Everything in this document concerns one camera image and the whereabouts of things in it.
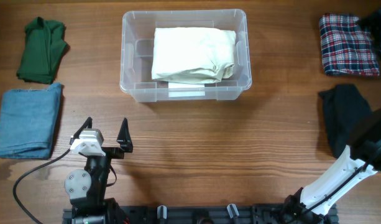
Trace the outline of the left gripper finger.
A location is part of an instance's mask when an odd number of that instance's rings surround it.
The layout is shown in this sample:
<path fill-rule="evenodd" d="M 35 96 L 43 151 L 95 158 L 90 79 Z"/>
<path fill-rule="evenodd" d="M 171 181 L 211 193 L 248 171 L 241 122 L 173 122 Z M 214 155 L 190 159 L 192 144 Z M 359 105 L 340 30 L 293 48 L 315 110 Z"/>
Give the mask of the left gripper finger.
<path fill-rule="evenodd" d="M 124 118 L 122 121 L 116 141 L 120 145 L 120 148 L 133 148 L 127 118 Z"/>
<path fill-rule="evenodd" d="M 93 119 L 91 117 L 88 117 L 86 121 L 83 123 L 83 125 L 74 133 L 72 136 L 73 139 L 78 139 L 82 130 L 86 128 L 92 128 Z"/>

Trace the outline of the cream cloth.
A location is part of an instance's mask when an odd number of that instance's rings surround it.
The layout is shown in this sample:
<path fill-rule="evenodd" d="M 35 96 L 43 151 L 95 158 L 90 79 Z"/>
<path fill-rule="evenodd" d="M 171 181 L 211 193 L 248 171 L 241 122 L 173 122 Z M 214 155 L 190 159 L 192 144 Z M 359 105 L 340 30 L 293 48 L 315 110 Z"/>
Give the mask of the cream cloth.
<path fill-rule="evenodd" d="M 236 33 L 207 27 L 156 28 L 153 80 L 212 84 L 234 74 Z"/>

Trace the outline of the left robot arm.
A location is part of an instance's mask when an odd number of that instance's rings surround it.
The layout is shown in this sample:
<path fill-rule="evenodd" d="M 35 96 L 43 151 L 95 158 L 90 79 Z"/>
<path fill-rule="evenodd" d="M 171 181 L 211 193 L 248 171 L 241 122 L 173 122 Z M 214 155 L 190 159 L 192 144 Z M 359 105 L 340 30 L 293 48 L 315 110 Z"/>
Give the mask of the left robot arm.
<path fill-rule="evenodd" d="M 70 139 L 69 151 L 86 157 L 83 169 L 69 173 L 65 179 L 65 191 L 70 198 L 71 209 L 63 211 L 62 222 L 66 224 L 130 223 L 129 216 L 114 198 L 105 198 L 110 173 L 115 173 L 111 161 L 123 159 L 133 151 L 128 120 L 122 121 L 117 135 L 118 147 L 103 146 L 104 138 L 99 129 L 92 128 L 92 118 Z"/>

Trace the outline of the plaid shirt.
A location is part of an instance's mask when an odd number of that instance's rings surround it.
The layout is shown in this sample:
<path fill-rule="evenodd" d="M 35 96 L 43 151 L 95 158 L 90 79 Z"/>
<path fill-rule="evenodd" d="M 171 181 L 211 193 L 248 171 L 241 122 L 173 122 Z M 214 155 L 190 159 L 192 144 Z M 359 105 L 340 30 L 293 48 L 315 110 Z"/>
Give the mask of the plaid shirt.
<path fill-rule="evenodd" d="M 325 14 L 319 20 L 321 58 L 327 76 L 379 77 L 370 32 L 352 14 Z"/>

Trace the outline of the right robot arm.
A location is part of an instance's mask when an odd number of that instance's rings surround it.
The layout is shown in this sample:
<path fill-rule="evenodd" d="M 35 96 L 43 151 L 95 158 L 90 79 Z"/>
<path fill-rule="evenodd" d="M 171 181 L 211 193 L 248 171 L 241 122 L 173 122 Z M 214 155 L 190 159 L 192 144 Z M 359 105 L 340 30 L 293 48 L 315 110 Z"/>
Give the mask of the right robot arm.
<path fill-rule="evenodd" d="M 324 73 L 378 77 L 381 8 L 366 17 L 325 14 L 319 20 Z M 362 180 L 381 171 L 381 108 L 372 111 L 354 84 L 319 93 L 334 164 L 289 195 L 275 213 L 281 223 L 335 223 L 334 206 Z"/>

